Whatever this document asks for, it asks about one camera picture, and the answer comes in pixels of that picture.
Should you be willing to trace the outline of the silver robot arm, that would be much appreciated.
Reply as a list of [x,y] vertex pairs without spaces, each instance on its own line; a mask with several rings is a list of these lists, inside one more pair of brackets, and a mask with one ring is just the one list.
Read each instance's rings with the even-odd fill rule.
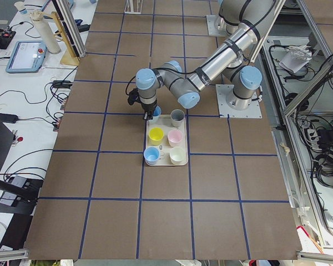
[[228,37],[199,67],[183,73],[172,60],[158,68],[138,70],[136,87],[128,92],[128,104],[139,103],[144,119],[151,120],[157,107],[157,90],[162,86],[174,95],[184,109],[193,108],[200,92],[223,74],[234,85],[227,95],[227,104],[245,110],[263,79],[260,70],[244,65],[244,51],[259,44],[275,18],[276,1],[219,1],[219,17],[225,22]]
[[215,22],[215,27],[220,31],[224,31],[227,36],[231,36],[238,29],[239,24],[227,21],[225,19],[224,13],[222,11],[222,2],[223,1],[218,1],[219,11],[218,18]]

